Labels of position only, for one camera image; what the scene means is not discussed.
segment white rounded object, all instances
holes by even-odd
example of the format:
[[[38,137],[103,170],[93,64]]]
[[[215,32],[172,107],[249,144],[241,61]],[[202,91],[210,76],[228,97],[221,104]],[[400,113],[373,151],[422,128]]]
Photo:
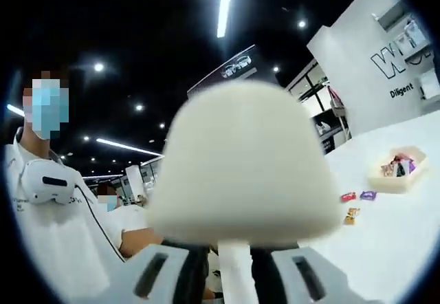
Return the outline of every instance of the white rounded object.
[[[279,87],[232,81],[189,100],[168,135],[148,221],[193,243],[278,244],[341,224],[307,112]]]

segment white tray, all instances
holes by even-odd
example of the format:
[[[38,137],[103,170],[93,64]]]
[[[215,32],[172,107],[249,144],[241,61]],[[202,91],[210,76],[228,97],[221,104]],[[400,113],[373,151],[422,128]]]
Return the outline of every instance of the white tray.
[[[384,177],[381,166],[390,163],[398,153],[404,153],[414,160],[415,170],[403,177]],[[391,149],[387,157],[373,166],[368,175],[371,189],[381,193],[405,193],[427,168],[428,158],[415,146]]]

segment person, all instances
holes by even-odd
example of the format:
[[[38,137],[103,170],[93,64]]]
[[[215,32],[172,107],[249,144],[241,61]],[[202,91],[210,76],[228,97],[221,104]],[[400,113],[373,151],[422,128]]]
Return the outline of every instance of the person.
[[[123,230],[101,209],[81,174],[50,149],[50,139],[68,116],[62,72],[22,74],[24,123],[5,146],[4,170],[23,244],[64,302],[97,296],[127,258],[164,239],[150,228]],[[41,201],[45,187],[36,180],[61,182],[61,189],[54,199]]]

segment banner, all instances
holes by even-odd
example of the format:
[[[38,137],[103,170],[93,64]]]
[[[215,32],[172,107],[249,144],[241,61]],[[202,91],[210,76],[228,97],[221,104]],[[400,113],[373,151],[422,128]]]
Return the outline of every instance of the banner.
[[[272,66],[264,61],[257,46],[253,45],[233,56],[191,87],[187,92],[188,97],[233,79],[254,79],[279,85]]]

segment black ceiling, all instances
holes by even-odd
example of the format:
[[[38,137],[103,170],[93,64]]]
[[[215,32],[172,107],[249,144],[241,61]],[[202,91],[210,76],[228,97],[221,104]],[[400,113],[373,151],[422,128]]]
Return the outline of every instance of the black ceiling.
[[[220,0],[12,0],[15,65],[58,58],[71,66],[69,124],[52,148],[83,175],[120,173],[154,158],[95,142],[106,138],[161,152],[186,90],[231,56],[257,44],[286,86],[311,60],[305,45],[352,0],[231,0],[228,30],[217,38]],[[307,27],[299,30],[299,19]],[[100,61],[106,68],[93,70]],[[8,103],[21,107],[13,92]],[[136,112],[134,106],[145,106]],[[165,129],[159,128],[164,122]],[[12,139],[22,119],[9,116]],[[83,136],[91,139],[83,141]]]

